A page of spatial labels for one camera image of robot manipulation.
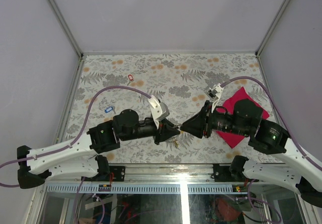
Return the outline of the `blue tag key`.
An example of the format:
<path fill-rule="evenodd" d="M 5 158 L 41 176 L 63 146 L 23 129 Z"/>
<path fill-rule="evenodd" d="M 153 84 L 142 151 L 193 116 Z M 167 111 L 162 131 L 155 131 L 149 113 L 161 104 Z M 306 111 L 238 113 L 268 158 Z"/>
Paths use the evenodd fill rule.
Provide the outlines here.
<path fill-rule="evenodd" d="M 105 113 L 110 113 L 110 112 L 115 113 L 115 108 L 113 106 L 109 106 L 104 111 Z"/>

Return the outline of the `silver keyring bunch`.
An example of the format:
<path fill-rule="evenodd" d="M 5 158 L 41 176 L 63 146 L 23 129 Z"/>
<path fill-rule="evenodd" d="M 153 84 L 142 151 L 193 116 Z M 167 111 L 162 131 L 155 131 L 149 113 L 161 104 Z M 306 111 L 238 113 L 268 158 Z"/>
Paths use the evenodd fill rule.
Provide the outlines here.
<path fill-rule="evenodd" d="M 174 125 L 174 128 L 180 131 L 181 130 L 181 126 L 182 126 L 181 124 L 175 124 Z"/>

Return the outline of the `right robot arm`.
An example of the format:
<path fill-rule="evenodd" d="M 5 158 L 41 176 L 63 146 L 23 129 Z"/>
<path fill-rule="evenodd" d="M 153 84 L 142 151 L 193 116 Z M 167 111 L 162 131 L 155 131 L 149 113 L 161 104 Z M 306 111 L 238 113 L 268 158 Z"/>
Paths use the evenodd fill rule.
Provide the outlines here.
<path fill-rule="evenodd" d="M 273 156 L 289 166 L 279 169 L 257 163 L 244 156 L 235 156 L 229 166 L 235 181 L 256 179 L 272 183 L 321 207 L 321 163 L 314 166 L 309 153 L 301 153 L 287 130 L 279 124 L 262 118 L 263 109 L 249 99 L 235 103 L 232 114 L 224 107 L 213 107 L 206 101 L 201 111 L 185 121 L 181 130 L 197 138 L 209 138 L 213 130 L 249 138 L 254 150 Z"/>

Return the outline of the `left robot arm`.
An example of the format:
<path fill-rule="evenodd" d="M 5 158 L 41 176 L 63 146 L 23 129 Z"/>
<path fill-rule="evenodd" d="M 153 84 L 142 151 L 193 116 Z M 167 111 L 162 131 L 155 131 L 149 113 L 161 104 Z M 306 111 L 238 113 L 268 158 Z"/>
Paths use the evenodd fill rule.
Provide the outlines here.
<path fill-rule="evenodd" d="M 79 138 L 39 149 L 26 145 L 19 147 L 19 187 L 31 189 L 52 179 L 111 180 L 105 153 L 120 148 L 122 141 L 152 137 L 155 144 L 160 144 L 178 134 L 178 126 L 167 119 L 158 121 L 146 117 L 139 120 L 134 110 L 126 109 Z"/>

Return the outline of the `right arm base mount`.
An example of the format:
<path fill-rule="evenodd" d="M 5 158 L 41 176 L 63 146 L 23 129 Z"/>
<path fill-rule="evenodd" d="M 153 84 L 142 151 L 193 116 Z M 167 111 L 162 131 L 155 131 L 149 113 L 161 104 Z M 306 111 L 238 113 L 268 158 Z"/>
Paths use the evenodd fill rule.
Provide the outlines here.
<path fill-rule="evenodd" d="M 253 180 L 243 174 L 244 166 L 242 164 L 221 165 L 213 164 L 213 174 L 211 178 L 215 182 L 244 182 Z"/>

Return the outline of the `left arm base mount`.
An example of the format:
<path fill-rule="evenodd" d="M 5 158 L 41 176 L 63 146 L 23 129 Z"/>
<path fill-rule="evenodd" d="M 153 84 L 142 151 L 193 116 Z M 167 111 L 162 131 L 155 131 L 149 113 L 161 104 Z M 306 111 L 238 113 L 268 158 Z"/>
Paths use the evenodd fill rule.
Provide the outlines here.
<path fill-rule="evenodd" d="M 125 166 L 111 166 L 110 173 L 100 175 L 97 181 L 107 181 L 107 182 L 124 182 L 125 180 Z"/>

